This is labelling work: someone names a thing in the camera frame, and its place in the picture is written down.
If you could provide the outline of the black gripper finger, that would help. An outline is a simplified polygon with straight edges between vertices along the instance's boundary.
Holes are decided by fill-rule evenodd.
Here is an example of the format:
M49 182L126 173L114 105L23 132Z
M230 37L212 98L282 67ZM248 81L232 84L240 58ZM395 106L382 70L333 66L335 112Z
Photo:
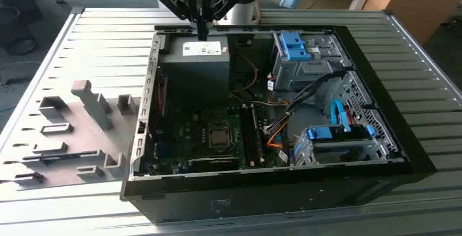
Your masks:
M198 40L202 41L202 4L195 0L159 0L182 20L188 20L196 28Z
M202 0L202 40L207 41L208 23L220 20L239 0Z

